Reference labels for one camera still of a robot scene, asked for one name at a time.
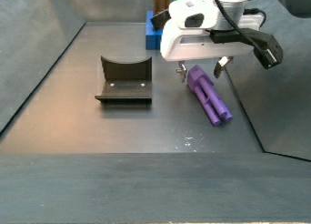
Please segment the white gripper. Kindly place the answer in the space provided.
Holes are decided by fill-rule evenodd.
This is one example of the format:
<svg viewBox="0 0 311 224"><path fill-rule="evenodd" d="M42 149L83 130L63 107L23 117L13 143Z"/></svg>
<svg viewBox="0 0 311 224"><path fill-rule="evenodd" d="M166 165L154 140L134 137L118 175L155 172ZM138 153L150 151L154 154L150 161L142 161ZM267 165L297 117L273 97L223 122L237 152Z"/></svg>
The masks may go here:
<svg viewBox="0 0 311 224"><path fill-rule="evenodd" d="M221 77L233 56L246 55L254 47L242 42L215 44L211 31L233 30L214 0L177 0L170 4L170 20L165 24L161 54L167 61L181 61L177 72L186 81L183 61L221 57L214 76Z"/></svg>

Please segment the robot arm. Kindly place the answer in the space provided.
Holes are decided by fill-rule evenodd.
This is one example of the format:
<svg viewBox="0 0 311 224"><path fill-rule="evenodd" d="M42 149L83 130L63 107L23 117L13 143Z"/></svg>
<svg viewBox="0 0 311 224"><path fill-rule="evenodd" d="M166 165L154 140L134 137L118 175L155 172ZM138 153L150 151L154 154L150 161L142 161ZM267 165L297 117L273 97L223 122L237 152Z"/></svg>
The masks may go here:
<svg viewBox="0 0 311 224"><path fill-rule="evenodd" d="M226 20L218 3L230 19L241 28L258 30L265 18L261 15L243 15L249 0L177 0L170 4L170 20L165 24L161 41L161 54L167 61L177 61L177 72L186 79L185 62L203 58L246 55L254 48L241 42L215 44L213 33L234 30Z"/></svg>

